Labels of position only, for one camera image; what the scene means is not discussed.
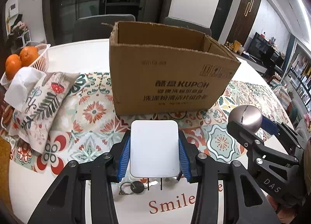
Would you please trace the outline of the person's right hand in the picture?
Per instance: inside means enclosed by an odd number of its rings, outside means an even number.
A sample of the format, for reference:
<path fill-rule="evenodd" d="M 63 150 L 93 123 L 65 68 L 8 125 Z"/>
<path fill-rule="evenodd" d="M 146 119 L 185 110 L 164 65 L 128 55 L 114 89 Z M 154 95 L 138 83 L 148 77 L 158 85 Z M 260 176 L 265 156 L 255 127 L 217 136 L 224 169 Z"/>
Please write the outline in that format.
<path fill-rule="evenodd" d="M 299 208 L 282 207 L 270 195 L 267 195 L 266 198 L 275 210 L 281 223 L 310 223 L 310 196 L 307 197 L 303 206 Z"/>

